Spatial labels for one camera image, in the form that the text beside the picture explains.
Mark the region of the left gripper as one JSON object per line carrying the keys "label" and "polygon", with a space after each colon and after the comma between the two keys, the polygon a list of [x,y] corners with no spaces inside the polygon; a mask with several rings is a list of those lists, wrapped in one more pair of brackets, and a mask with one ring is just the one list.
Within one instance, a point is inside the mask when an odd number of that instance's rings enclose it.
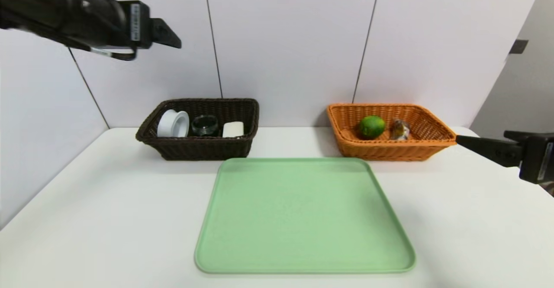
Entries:
{"label": "left gripper", "polygon": [[148,49],[152,43],[181,49],[181,39],[161,18],[151,18],[140,0],[93,0],[93,46],[100,49]]}

